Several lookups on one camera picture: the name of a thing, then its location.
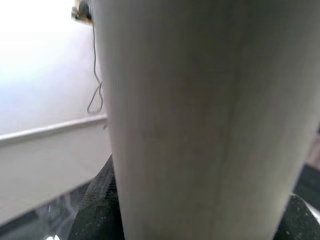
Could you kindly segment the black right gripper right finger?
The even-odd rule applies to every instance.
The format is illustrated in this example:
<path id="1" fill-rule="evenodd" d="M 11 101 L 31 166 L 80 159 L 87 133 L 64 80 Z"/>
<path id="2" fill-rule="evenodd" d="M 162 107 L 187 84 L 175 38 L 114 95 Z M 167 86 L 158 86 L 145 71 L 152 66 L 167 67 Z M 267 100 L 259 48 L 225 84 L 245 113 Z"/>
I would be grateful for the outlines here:
<path id="1" fill-rule="evenodd" d="M 285 208 L 275 240 L 319 240 L 320 224 L 305 202 L 291 195 Z"/>

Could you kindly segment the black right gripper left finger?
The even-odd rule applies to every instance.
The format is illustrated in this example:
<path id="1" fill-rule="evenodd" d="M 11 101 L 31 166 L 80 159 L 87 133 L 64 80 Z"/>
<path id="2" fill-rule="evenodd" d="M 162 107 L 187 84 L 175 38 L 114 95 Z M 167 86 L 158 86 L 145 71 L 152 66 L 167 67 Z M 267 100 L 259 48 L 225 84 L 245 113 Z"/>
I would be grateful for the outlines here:
<path id="1" fill-rule="evenodd" d="M 113 159 L 90 182 L 70 229 L 69 240 L 123 240 Z"/>

